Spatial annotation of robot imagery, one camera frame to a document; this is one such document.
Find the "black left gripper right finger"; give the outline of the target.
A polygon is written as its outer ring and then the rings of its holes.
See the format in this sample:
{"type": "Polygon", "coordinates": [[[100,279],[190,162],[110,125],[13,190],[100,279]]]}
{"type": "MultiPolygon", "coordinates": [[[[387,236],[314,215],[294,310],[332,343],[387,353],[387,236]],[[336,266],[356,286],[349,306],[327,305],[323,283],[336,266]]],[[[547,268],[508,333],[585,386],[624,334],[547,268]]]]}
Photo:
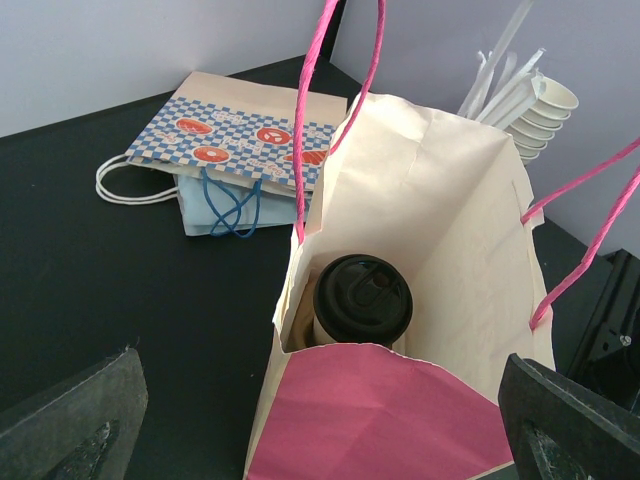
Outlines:
{"type": "Polygon", "coordinates": [[[509,355],[498,404],[520,479],[639,477],[639,418],[538,362],[509,355]]]}

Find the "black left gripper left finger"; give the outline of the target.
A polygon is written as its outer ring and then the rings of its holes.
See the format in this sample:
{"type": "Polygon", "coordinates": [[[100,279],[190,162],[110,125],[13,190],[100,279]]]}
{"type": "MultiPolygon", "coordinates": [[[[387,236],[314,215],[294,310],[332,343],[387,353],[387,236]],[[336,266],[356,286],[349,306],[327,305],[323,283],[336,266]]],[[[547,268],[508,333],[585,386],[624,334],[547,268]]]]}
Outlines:
{"type": "Polygon", "coordinates": [[[122,479],[148,405],[129,348],[1,413],[3,479],[122,479]]]}

